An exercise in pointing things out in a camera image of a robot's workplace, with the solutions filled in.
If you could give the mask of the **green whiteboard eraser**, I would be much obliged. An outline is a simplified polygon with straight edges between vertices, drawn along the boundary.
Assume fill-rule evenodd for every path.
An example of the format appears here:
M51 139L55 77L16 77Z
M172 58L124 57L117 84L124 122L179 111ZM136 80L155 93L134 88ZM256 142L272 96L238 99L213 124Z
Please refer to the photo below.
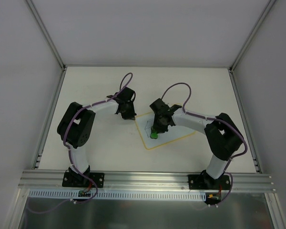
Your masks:
M150 134L151 139L157 139L158 138L158 132L154 130L153 128L151 129L151 134Z

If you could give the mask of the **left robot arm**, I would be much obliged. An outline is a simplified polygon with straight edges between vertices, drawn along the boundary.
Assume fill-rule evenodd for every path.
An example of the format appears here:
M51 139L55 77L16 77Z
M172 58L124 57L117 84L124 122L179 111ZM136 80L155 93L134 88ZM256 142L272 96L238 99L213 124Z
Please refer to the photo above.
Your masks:
M83 106L73 102L61 119L57 133L68 149L70 166L64 173L63 187L88 187L92 185L92 173L86 155L85 144L89 140L96 116L120 114L124 120L135 120L134 90L125 87L106 100Z

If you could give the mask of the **yellow-framed small whiteboard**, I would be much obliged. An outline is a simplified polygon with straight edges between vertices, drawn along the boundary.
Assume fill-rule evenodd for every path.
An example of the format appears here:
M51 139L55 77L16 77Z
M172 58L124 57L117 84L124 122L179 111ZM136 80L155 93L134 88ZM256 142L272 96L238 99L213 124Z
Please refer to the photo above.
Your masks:
M151 139L150 134L151 128L153 126L153 121L153 112L148 112L135 117L135 124L146 150L152 150L195 134L193 129L187 127L170 126L168 127L168 132L165 132L164 134L158 134L157 139Z

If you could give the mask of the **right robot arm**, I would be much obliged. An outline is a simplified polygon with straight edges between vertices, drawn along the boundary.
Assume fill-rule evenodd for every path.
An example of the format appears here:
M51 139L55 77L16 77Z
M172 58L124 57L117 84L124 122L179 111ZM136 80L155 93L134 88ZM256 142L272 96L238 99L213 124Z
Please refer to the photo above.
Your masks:
M219 189L234 153L241 145L245 147L244 152L248 150L243 135L226 113L217 116L195 114L177 104L169 106L161 98L155 100L150 108L154 113L150 135L152 139L168 132L170 126L187 127L206 136L213 155L208 167L196 178L188 176L191 189Z

